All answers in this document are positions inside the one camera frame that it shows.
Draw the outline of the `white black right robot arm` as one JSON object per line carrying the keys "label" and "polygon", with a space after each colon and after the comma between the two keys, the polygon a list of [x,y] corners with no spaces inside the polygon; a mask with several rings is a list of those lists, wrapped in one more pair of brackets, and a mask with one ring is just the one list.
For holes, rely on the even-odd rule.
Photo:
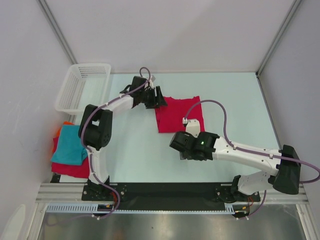
{"label": "white black right robot arm", "polygon": [[301,165],[291,162],[295,149],[284,145],[282,151],[229,143],[215,133],[175,133],[169,144],[181,160],[194,161],[191,181],[195,183],[229,183],[230,194],[242,201],[259,191],[274,189],[297,195]]}

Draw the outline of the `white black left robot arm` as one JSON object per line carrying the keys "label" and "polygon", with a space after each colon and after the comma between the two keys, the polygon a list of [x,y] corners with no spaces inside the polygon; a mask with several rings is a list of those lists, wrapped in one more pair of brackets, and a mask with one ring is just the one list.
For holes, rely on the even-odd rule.
{"label": "white black left robot arm", "polygon": [[100,106],[89,104],[85,107],[78,136],[87,152],[89,177],[82,199],[89,196],[105,200],[115,190],[110,186],[110,175],[106,160],[102,159],[105,148],[112,137],[113,119],[119,114],[131,110],[139,104],[146,109],[157,109],[167,105],[159,86],[154,85],[153,75],[145,78],[134,76],[119,96]]}

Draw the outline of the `white perforated plastic basket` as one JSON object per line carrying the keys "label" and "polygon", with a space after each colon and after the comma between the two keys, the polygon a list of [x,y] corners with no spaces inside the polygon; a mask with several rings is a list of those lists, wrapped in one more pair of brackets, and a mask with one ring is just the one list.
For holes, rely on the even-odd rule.
{"label": "white perforated plastic basket", "polygon": [[69,67],[54,108],[69,115],[83,114],[87,105],[104,104],[110,81],[107,63],[81,63]]}

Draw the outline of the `crimson red t shirt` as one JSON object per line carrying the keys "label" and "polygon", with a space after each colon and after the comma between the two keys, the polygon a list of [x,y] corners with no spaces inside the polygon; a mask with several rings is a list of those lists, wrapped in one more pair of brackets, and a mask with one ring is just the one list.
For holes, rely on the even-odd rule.
{"label": "crimson red t shirt", "polygon": [[155,109],[155,119],[158,132],[160,134],[176,133],[185,131],[183,118],[188,110],[201,99],[199,96],[185,99],[175,99],[172,97],[164,97],[167,106],[161,106]]}

